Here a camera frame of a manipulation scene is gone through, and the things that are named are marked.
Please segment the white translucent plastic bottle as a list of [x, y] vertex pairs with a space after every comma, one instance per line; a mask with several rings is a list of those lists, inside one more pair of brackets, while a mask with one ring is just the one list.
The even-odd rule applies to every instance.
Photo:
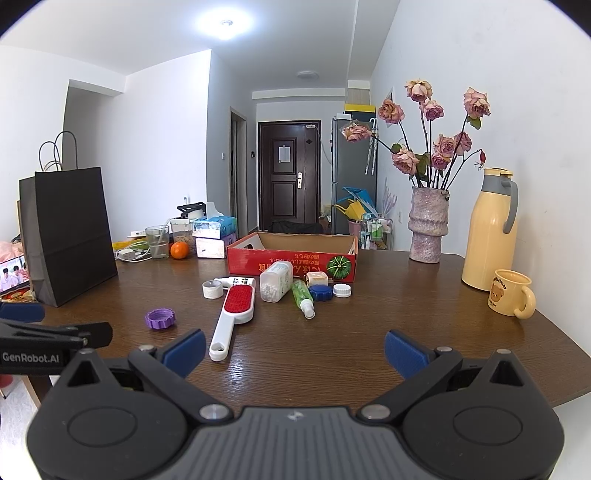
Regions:
[[260, 298], [277, 303], [293, 285], [293, 266], [288, 261], [276, 261], [259, 276]]

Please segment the cream thermos jug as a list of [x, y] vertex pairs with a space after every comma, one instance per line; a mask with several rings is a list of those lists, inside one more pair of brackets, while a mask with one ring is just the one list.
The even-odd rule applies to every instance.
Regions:
[[489, 291], [495, 271], [511, 269], [518, 231], [518, 185], [509, 170], [488, 167], [470, 222], [462, 281]]

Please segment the grey refrigerator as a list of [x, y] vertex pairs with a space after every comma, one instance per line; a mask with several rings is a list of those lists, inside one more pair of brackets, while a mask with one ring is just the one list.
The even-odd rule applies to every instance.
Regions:
[[335, 208], [335, 205], [349, 205], [346, 187], [365, 190], [370, 201], [376, 204], [377, 176], [372, 172], [373, 160], [368, 160], [370, 140], [349, 142], [341, 132], [351, 121], [351, 116], [344, 113], [336, 114], [332, 119], [332, 234], [349, 233], [348, 217]]

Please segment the pink bucket with toys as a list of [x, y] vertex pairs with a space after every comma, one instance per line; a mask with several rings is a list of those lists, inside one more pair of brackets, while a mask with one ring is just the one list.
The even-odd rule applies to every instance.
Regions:
[[375, 219], [378, 217], [375, 201], [366, 189], [343, 186], [342, 190], [346, 192], [346, 196], [336, 201], [332, 207], [344, 215], [346, 219], [353, 221], [353, 223], [360, 223], [365, 218]]

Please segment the cream cube power adapter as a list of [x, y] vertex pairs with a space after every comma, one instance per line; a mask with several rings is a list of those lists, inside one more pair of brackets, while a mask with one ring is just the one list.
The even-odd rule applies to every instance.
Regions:
[[308, 287], [315, 285], [328, 286], [329, 276], [322, 271], [311, 271], [304, 275], [304, 281], [307, 283]]

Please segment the white ridged jar lid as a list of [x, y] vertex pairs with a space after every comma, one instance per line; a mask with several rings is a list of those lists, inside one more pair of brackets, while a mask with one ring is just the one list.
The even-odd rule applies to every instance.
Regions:
[[353, 290], [349, 284], [338, 283], [332, 287], [332, 294], [338, 298], [349, 298], [352, 296]]

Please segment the purple ridged jar lid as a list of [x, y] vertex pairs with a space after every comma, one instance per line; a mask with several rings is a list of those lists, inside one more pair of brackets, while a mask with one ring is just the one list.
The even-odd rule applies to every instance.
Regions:
[[146, 313], [144, 322], [150, 330], [165, 330], [176, 323], [176, 317], [172, 309], [161, 307]]

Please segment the yellow box on refrigerator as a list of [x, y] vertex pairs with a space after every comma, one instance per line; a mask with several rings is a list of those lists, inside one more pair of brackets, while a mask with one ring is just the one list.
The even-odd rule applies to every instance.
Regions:
[[352, 104], [346, 103], [344, 106], [346, 113], [363, 113], [363, 114], [372, 114], [376, 113], [376, 107], [373, 105], [366, 105], [366, 104]]

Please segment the green transparent bottle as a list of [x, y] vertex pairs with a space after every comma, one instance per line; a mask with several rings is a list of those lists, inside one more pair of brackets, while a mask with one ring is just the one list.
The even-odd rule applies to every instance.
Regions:
[[298, 309], [304, 314], [304, 318], [311, 320], [315, 318], [314, 299], [306, 283], [301, 279], [294, 279], [291, 284], [291, 293], [294, 296], [294, 302]]

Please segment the blue ridged jar lid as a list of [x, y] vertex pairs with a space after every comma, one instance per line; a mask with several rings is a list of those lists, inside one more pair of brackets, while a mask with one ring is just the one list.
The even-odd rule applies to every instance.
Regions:
[[308, 291], [311, 293], [311, 298], [315, 302], [325, 302], [332, 299], [334, 294], [332, 293], [332, 287], [329, 285], [311, 285], [308, 287]]

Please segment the small white spray bottle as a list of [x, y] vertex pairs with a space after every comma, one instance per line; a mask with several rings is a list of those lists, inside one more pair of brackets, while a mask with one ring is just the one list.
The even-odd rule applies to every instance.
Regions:
[[256, 286], [256, 279], [252, 277], [228, 276], [215, 278], [215, 281], [221, 283], [223, 289], [229, 289], [238, 285], [249, 285], [252, 287]]

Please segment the red cardboard pumpkin box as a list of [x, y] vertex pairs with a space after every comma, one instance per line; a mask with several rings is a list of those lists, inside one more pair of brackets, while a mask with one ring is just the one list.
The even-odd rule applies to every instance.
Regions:
[[288, 261], [294, 277], [322, 271], [335, 282], [356, 276], [359, 240], [349, 235], [254, 232], [228, 246], [228, 272], [258, 276], [276, 261]]

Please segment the red white lint brush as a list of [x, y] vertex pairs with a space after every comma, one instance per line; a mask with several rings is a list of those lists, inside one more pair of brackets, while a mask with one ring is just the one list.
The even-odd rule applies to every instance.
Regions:
[[252, 285], [235, 285], [228, 289], [209, 346], [212, 361], [221, 362], [228, 357], [233, 328], [253, 318], [255, 295]]

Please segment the orange fruit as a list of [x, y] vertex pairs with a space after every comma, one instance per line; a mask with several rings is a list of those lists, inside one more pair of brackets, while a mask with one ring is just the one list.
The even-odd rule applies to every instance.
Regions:
[[169, 255], [175, 260], [182, 260], [189, 256], [190, 248], [187, 243], [177, 241], [170, 245]]

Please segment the purple tissue pack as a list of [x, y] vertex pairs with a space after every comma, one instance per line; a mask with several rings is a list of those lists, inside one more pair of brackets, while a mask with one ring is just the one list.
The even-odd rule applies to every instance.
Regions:
[[236, 241], [236, 234], [231, 233], [219, 239], [195, 237], [194, 241], [198, 258], [224, 259], [228, 246]]

